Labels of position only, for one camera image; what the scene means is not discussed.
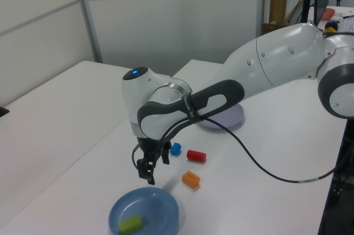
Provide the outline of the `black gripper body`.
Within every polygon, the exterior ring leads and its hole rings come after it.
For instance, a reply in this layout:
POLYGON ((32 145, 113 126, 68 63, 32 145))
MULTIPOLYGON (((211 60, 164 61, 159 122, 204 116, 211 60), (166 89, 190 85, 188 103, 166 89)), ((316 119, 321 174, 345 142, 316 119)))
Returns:
POLYGON ((143 151, 143 158, 147 158, 151 155, 154 157, 156 155, 156 160, 158 160, 162 155, 162 148, 164 142, 169 141, 153 140, 150 138, 137 138, 137 140, 138 143, 141 144, 140 148, 143 151))

